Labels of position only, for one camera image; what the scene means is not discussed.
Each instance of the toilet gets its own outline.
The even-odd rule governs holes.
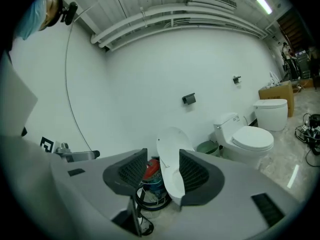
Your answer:
[[[156,149],[160,157],[160,168],[166,191],[171,199],[181,204],[185,185],[179,172],[179,150],[194,151],[188,136],[179,128],[168,127],[156,138]]]
[[[223,157],[259,168],[261,159],[274,146],[274,137],[265,129],[245,126],[237,113],[225,113],[214,120],[216,140],[224,147]]]
[[[268,131],[281,131],[288,119],[286,99],[260,99],[253,104],[258,126]]]

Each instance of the red object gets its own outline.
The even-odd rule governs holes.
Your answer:
[[[157,159],[151,159],[146,165],[146,171],[143,176],[143,180],[147,181],[160,169],[160,163]]]

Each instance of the marble floor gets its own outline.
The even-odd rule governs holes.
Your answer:
[[[306,163],[305,156],[308,146],[295,137],[295,128],[303,124],[305,113],[320,114],[320,91],[313,88],[303,89],[294,94],[294,113],[289,117],[287,125],[282,131],[271,131],[274,137],[273,151],[261,161],[259,170],[276,182],[299,202],[308,199],[320,173],[319,167],[311,167]],[[320,165],[320,156],[308,154],[308,162]],[[296,165],[298,170],[291,186],[288,183]],[[178,214],[179,207],[171,202],[160,211],[145,211],[142,214],[154,224],[154,231],[144,238],[152,239],[157,233],[166,230],[170,222]]]

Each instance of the ceiling light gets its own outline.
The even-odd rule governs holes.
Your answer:
[[[272,13],[272,10],[266,0],[257,0],[257,2],[265,9],[267,14]]]

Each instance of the green trash can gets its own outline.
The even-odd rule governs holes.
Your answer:
[[[210,140],[201,143],[197,148],[197,152],[209,154],[215,157],[220,156],[219,144]]]

